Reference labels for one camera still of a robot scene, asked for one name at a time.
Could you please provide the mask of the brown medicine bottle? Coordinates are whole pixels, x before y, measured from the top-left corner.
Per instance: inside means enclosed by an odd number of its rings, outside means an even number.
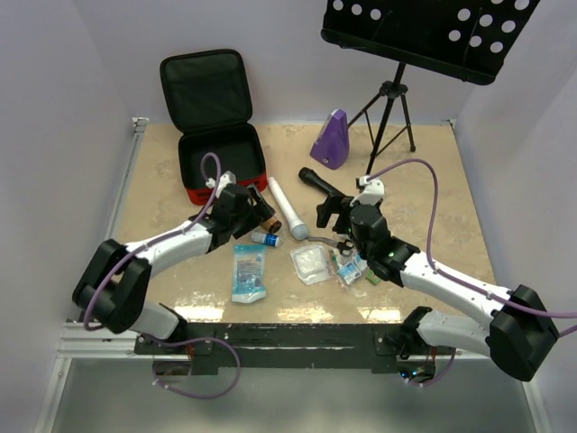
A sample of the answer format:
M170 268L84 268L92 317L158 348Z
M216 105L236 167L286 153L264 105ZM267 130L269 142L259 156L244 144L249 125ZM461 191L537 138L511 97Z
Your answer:
M260 223L260 228L268 234L275 235L282 228L282 223L275 215L268 215Z

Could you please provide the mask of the small blue label bottle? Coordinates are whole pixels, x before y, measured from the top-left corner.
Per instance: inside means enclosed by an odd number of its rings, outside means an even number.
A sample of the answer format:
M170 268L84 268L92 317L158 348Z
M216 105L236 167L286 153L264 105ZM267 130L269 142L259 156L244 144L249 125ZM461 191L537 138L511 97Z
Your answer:
M282 245L282 239L273 234L254 231L251 233L251 240L256 244L278 248Z

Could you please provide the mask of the blue pouch packet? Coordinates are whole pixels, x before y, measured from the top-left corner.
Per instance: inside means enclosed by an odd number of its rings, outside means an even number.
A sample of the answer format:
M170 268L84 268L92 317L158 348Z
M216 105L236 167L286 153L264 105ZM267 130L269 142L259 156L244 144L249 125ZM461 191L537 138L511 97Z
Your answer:
M252 304L266 297L263 284L265 246L238 244L234 247L234 278L231 301Z

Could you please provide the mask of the white gauze packet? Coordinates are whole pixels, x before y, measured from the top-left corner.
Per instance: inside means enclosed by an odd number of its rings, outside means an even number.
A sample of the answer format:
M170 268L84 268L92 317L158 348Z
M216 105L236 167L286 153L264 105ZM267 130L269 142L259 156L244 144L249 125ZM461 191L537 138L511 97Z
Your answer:
M297 276L306 285L331 278L330 263L325 248L318 244L307 245L290 252Z

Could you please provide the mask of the green small box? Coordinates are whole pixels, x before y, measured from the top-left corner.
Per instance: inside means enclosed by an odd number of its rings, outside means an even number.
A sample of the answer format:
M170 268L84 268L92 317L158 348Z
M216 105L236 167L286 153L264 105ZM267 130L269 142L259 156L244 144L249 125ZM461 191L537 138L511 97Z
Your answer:
M376 275L373 271L367 272L365 280L372 285L377 285L381 282L381 278L378 275Z

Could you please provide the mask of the red black medicine case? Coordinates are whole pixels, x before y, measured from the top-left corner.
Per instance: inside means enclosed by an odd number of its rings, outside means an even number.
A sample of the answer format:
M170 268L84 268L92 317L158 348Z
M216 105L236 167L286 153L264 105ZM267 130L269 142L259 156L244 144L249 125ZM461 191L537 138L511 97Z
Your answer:
M263 191L266 163L252 119L252 99L243 57L220 49L168 57L160 82L178 143L181 180L189 200L203 205L210 196L200 170L205 154L217 155L223 171Z

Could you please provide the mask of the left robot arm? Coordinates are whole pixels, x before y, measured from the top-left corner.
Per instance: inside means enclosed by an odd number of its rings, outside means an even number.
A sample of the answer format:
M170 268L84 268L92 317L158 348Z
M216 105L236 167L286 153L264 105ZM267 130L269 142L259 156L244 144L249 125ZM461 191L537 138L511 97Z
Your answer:
M150 280L187 259L211 253L259 226L262 213L258 189L229 184L213 195L195 217L144 241L101 243L72 294L84 311L84 328L106 328L114 334L126 330L149 334L167 354L186 345L183 319L173 310L145 300Z

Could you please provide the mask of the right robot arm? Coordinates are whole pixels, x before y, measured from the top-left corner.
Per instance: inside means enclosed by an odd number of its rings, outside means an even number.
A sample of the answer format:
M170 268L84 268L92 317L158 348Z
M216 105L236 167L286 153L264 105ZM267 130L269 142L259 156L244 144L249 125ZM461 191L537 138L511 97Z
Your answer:
M317 226L327 226L336 216L334 232L350 239L380 279L459 310L458 316L431 308L411 313L401 333L408 352L420 355L430 346L460 348L489 357L514 379L534 378L560 333L533 289L520 285L510 290L459 272L449 274L418 247L392 235L378 203L362 204L332 187L322 190L326 198L316 208Z

